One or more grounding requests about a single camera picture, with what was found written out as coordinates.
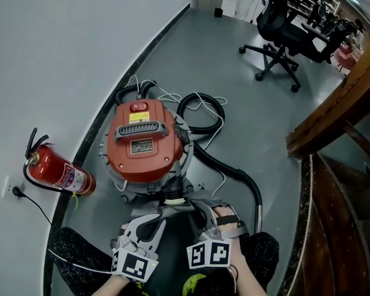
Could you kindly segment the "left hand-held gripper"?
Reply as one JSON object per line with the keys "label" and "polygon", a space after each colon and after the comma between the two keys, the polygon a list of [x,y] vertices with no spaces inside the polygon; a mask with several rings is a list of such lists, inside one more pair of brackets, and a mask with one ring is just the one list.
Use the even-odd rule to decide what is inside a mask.
{"label": "left hand-held gripper", "polygon": [[157,248],[166,227],[160,214],[132,220],[112,242],[111,273],[134,282],[146,282],[158,265]]}

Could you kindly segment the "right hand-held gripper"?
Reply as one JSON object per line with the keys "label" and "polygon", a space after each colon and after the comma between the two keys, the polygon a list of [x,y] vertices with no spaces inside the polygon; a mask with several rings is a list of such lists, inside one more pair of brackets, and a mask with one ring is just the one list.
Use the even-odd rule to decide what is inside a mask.
{"label": "right hand-held gripper", "polygon": [[190,269],[228,267],[232,240],[247,234],[243,222],[236,229],[221,232],[213,210],[217,205],[215,201],[197,201],[197,205],[191,201],[189,221],[193,233],[199,236],[199,242],[186,248]]}

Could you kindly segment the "dark grey cloth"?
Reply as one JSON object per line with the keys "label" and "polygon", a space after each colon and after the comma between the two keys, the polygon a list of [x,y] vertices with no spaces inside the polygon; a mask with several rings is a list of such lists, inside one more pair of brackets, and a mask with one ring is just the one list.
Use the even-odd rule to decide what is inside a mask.
{"label": "dark grey cloth", "polygon": [[193,201],[196,205],[197,201],[215,201],[218,203],[216,207],[227,207],[229,205],[228,203],[223,202],[220,199],[201,198],[201,197],[199,198],[188,197],[186,198],[185,203],[179,205],[160,205],[159,201],[152,201],[146,203],[145,205],[139,208],[133,208],[131,211],[131,219],[133,220],[135,218],[148,214],[160,214],[163,219],[169,218],[179,213],[189,214],[189,212],[192,211],[191,201]]}

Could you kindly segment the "person's right forearm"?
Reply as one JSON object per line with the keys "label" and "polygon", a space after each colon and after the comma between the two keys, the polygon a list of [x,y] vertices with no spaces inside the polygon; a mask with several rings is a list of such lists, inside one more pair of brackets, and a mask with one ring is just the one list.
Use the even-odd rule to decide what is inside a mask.
{"label": "person's right forearm", "polygon": [[241,252],[240,240],[238,237],[232,239],[230,267],[236,275],[238,296],[267,296],[267,293],[263,290],[248,267],[246,259]]}

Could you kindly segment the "person's left forearm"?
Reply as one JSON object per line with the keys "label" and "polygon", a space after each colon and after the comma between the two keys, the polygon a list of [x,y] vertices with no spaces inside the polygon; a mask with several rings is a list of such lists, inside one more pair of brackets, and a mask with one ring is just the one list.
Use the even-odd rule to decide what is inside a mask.
{"label": "person's left forearm", "polygon": [[91,296],[131,296],[137,293],[135,283],[119,276],[111,276]]}

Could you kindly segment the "person's right hand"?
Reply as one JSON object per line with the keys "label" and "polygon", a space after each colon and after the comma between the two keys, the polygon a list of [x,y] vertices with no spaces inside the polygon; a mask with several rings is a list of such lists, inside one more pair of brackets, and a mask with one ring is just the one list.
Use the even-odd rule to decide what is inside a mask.
{"label": "person's right hand", "polygon": [[[213,210],[215,212],[216,217],[225,217],[234,215],[234,212],[229,207],[215,207]],[[236,229],[237,227],[238,222],[219,225],[219,229],[221,232],[230,231],[232,229]]]}

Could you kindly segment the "metal vacuum wand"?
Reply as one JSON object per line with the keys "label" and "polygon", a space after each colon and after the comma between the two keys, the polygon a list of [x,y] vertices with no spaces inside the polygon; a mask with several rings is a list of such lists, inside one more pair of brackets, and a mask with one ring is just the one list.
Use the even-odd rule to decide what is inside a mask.
{"label": "metal vacuum wand", "polygon": [[263,206],[257,205],[255,212],[255,233],[261,232]]}

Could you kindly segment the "person's right neon shoe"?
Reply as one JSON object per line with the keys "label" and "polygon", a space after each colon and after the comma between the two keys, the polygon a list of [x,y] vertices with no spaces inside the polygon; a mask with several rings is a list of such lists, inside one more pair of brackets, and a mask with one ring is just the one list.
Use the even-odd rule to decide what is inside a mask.
{"label": "person's right neon shoe", "polygon": [[197,283],[204,278],[206,278],[206,275],[201,273],[190,276],[183,285],[182,296],[188,296],[189,294],[192,294]]}

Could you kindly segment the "person's black patterned trousers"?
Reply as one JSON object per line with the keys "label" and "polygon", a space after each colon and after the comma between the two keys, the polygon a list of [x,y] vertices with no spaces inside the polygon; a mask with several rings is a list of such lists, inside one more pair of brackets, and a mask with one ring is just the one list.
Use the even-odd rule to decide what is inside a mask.
{"label": "person's black patterned trousers", "polygon": [[[267,293],[279,261],[278,241],[266,232],[242,236],[240,249],[248,267]],[[49,243],[49,250],[57,269],[74,296],[91,296],[112,275],[112,258],[90,244],[71,228],[59,229]],[[236,275],[229,267],[220,268],[201,279],[188,296],[238,296]]]}

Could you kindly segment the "red fire extinguisher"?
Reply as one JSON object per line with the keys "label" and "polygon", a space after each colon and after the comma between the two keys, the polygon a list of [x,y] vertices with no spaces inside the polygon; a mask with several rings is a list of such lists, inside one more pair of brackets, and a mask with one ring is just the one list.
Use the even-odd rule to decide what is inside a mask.
{"label": "red fire extinguisher", "polygon": [[74,165],[53,151],[49,136],[35,140],[33,128],[25,151],[23,175],[32,185],[75,196],[91,195],[96,189],[96,178],[90,172]]}

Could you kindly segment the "black office chair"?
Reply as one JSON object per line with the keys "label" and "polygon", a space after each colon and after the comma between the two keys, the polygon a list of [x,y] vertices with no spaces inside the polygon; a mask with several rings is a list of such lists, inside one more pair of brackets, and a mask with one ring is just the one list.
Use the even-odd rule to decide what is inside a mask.
{"label": "black office chair", "polygon": [[324,60],[323,53],[317,50],[313,40],[318,38],[325,42],[326,47],[331,45],[326,36],[309,25],[303,23],[298,27],[292,24],[297,15],[296,9],[288,11],[287,0],[268,0],[264,11],[257,17],[258,32],[268,43],[263,47],[245,44],[239,48],[240,54],[251,50],[271,58],[271,62],[265,63],[265,69],[255,75],[257,81],[263,80],[273,66],[280,64],[294,81],[291,87],[294,93],[298,92],[301,84],[295,76],[298,63],[290,57],[301,54],[316,63],[321,63]]}

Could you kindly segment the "pink chair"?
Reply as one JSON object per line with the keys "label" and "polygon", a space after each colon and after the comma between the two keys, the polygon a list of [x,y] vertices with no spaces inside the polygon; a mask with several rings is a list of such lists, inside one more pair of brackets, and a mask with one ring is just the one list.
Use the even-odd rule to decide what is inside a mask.
{"label": "pink chair", "polygon": [[354,48],[352,50],[347,45],[340,45],[334,52],[334,57],[338,61],[341,68],[351,70],[360,57],[363,55],[363,50]]}

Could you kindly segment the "white wall socket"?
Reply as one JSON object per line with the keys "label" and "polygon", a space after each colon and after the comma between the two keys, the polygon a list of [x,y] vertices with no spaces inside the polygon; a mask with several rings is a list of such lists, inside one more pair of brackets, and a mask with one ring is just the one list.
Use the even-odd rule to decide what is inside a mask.
{"label": "white wall socket", "polygon": [[12,194],[12,180],[10,176],[6,176],[5,181],[4,181],[4,186],[2,189],[2,197],[6,198],[11,194]]}

